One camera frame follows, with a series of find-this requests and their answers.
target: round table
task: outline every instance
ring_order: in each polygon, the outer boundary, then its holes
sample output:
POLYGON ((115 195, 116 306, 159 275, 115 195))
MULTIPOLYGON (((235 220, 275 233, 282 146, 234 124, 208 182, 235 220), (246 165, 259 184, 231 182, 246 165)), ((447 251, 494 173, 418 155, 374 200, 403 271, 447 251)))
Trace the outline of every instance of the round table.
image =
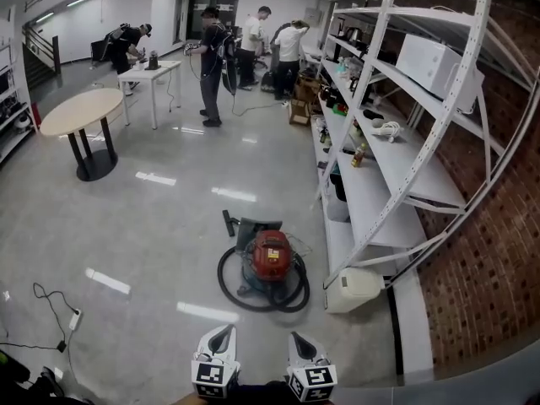
POLYGON ((41 123, 41 133, 46 137, 67 135, 78 163, 77 177, 82 181, 96 181, 109 174, 118 162, 112 146, 107 115, 122 104, 118 89, 97 89, 78 94, 52 110, 41 123), (107 150, 92 152, 84 128, 101 120, 107 150), (78 149, 75 132, 81 136, 86 158, 78 149))

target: white microwave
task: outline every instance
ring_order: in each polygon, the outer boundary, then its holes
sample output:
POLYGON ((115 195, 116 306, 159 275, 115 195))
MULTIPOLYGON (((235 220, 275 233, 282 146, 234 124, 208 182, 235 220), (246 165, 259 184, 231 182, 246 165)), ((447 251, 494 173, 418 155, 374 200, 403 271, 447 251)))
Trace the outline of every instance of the white microwave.
MULTIPOLYGON (((442 45, 423 37, 406 35, 396 67, 441 100, 446 99, 456 78, 462 56, 442 45)), ((465 79, 457 98, 457 108, 465 114, 473 112, 477 98, 478 81, 483 83, 483 73, 476 67, 465 79)))

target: red vacuum motor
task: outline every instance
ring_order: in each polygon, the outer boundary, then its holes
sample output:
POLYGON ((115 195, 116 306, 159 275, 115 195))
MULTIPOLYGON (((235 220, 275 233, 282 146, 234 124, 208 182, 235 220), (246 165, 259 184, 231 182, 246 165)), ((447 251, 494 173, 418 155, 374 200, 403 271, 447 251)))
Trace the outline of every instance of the red vacuum motor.
POLYGON ((284 281, 291 262, 292 251, 284 233, 270 229, 257 234, 251 268, 260 280, 284 281))

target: black vacuum hose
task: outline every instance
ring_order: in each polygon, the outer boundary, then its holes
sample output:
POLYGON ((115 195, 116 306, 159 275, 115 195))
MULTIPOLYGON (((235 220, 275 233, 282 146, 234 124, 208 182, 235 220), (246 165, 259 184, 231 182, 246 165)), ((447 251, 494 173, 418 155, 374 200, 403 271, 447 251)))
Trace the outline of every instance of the black vacuum hose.
POLYGON ((229 259, 229 257, 235 253, 236 247, 233 246, 230 249, 228 249, 219 260, 218 264, 218 281, 219 281, 219 287, 230 301, 232 301, 235 305, 246 309, 247 311, 252 312, 273 312, 273 311, 280 311, 285 313, 294 313, 301 311, 305 308, 305 305, 307 305, 307 302, 310 299, 310 282, 307 279, 307 274, 305 270, 305 264, 304 260, 300 255, 297 253, 293 256, 293 263, 294 263, 294 269, 298 273, 298 276, 300 280, 298 281, 298 285, 294 289, 293 293, 285 298, 284 300, 277 301, 275 298, 275 294, 277 292, 277 288, 275 287, 269 287, 268 291, 265 293, 265 295, 268 298, 268 302, 270 305, 268 306, 255 306, 255 305, 248 305, 247 303, 237 299, 228 289, 227 285, 225 285, 225 281, 223 279, 223 270, 225 263, 229 259), (289 306, 304 290, 304 297, 302 298, 302 301, 296 305, 296 306, 289 306))

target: white table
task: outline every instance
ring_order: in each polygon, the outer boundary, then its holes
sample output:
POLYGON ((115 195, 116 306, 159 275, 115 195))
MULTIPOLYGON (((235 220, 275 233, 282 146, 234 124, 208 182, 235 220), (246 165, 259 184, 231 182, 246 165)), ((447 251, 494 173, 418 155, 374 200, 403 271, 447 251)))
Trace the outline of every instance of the white table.
MULTIPOLYGON (((129 89, 129 87, 126 85, 127 83, 149 84, 150 94, 152 95, 152 128, 153 129, 158 128, 158 119, 156 118, 156 110, 155 110, 155 80, 162 77, 166 73, 169 73, 172 70, 175 71, 176 107, 180 108, 180 65, 182 64, 182 62, 159 60, 158 64, 161 67, 156 71, 144 70, 149 65, 149 63, 146 62, 143 64, 143 67, 144 67, 143 70, 138 70, 136 67, 134 67, 133 69, 123 73, 122 75, 118 75, 118 81, 120 82, 120 90, 123 92, 126 92, 127 89, 129 89)), ((129 126, 129 115, 127 114, 127 100, 126 100, 125 93, 124 93, 124 98, 123 98, 122 103, 124 106, 124 118, 126 119, 126 126, 129 126)))

